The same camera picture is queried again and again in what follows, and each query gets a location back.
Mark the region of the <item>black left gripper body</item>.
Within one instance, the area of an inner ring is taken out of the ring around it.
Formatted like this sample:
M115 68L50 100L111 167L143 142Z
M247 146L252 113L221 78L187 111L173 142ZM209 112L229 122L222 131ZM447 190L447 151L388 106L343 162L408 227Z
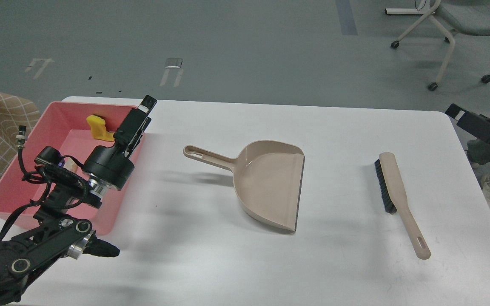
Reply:
M135 169L126 147L98 145L85 160L82 170L101 179L115 190L122 190Z

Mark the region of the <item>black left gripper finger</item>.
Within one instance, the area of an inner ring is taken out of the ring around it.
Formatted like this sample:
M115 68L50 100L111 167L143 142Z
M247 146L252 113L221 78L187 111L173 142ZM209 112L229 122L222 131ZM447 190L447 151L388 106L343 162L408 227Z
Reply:
M148 113L132 108L114 133L115 145L120 149L135 149L148 126Z
M151 118L149 117L149 114L151 113L152 109L155 107L156 103L157 103L157 99L154 99L150 95L146 95L142 100L142 102L137 107L138 109L148 113L148 124L150 124L151 122ZM124 149L124 156L129 158L130 155L132 155L133 151L134 149Z

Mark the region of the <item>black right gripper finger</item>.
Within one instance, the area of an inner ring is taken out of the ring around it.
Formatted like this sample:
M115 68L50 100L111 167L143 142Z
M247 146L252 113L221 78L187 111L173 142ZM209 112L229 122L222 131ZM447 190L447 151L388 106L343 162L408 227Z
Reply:
M457 126L480 141L490 144L490 118L472 112L465 112L457 120Z
M464 108L456 105L455 103L451 103L451 105L445 111L445 114L454 120L464 120L465 118L487 118L483 114L474 113Z

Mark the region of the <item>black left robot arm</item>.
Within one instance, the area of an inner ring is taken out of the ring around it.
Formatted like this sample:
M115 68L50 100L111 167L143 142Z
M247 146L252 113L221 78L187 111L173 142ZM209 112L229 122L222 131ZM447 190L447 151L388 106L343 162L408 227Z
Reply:
M23 162L26 127L19 126L15 138L21 180L45 188L39 199L14 209L0 231L0 305L19 302L31 283L59 259L120 254L116 246L97 237L90 220L68 211L81 204L98 209L107 192L126 186L135 168L131 157L156 103L155 98L144 97L117 127L112 145L98 145L83 163L47 146L35 157L31 172Z

